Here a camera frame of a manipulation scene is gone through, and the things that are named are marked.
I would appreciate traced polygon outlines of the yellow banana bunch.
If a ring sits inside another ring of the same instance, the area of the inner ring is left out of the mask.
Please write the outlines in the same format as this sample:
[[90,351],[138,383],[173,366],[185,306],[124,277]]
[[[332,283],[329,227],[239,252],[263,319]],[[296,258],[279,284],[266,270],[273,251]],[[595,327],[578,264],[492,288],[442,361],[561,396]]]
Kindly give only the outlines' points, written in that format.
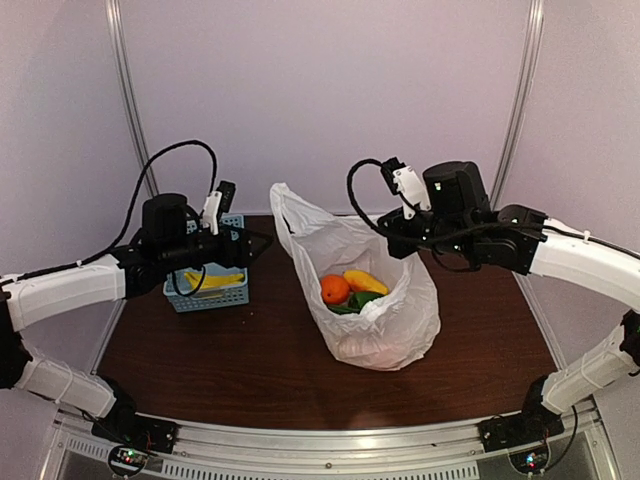
[[217,290],[223,287],[233,287],[241,285],[245,280],[245,275],[242,273],[237,273],[231,275],[216,276],[187,271],[184,274],[184,278],[193,289],[199,288],[200,290]]

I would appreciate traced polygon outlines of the orange fruit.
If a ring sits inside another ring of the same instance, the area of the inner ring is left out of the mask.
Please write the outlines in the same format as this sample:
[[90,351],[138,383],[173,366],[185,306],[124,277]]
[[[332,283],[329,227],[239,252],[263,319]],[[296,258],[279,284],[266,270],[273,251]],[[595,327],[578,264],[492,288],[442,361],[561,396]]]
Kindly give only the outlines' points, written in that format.
[[326,275],[320,280],[321,296],[326,305],[344,304],[351,294],[348,282],[340,275]]

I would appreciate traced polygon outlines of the white plastic bag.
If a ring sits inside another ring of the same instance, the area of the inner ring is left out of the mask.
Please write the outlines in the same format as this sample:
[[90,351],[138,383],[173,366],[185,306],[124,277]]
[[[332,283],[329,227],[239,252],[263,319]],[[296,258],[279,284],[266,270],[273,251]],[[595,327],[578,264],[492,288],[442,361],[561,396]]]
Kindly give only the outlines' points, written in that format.
[[270,204],[280,244],[333,357],[378,371],[422,359],[441,322],[437,289],[421,258],[392,258],[360,218],[332,215],[284,183],[271,187]]

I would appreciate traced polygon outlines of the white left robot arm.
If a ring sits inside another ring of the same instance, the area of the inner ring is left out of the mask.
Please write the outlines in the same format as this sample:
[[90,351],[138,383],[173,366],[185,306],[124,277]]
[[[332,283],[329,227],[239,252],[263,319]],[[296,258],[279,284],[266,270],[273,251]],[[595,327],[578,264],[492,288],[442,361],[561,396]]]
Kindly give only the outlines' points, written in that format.
[[142,225],[127,244],[109,247],[93,260],[1,280],[1,386],[37,394],[103,419],[123,444],[137,442],[144,424],[122,406],[125,400],[106,380],[29,351],[21,331],[51,317],[102,302],[151,292],[178,271],[210,264],[247,268],[272,237],[226,225],[228,202],[210,194],[202,213],[181,194],[161,194],[143,204]]

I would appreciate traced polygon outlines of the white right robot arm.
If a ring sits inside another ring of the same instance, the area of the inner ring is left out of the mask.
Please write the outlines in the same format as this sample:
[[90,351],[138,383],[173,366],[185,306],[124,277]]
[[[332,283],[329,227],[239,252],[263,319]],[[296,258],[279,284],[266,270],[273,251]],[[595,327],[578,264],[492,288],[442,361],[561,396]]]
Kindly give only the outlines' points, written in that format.
[[464,271],[484,265],[520,275],[562,280],[605,295],[628,307],[621,323],[569,366],[536,380],[523,412],[513,419],[519,440],[535,440],[558,416],[624,376],[639,373],[639,255],[580,232],[522,205],[494,210],[477,165],[449,161],[417,174],[391,158],[381,174],[401,208],[377,224],[391,256],[420,250],[438,260],[464,259]]

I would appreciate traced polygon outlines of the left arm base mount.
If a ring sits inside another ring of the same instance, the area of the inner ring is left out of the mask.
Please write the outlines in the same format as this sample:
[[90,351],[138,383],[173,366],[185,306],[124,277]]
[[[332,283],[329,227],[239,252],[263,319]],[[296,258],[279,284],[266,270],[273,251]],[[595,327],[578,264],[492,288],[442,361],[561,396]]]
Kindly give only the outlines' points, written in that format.
[[178,425],[173,421],[143,416],[134,399],[113,379],[105,378],[115,396],[115,404],[105,417],[84,414],[92,434],[151,453],[172,454]]

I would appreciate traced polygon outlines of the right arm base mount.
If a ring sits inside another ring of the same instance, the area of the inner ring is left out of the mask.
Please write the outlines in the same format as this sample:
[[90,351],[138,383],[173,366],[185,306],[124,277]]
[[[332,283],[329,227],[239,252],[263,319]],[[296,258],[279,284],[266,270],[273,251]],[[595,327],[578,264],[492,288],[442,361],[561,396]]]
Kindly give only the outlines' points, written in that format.
[[547,377],[543,376],[530,385],[519,413],[495,415],[477,424],[485,452],[544,442],[564,432],[561,415],[542,405],[546,380]]

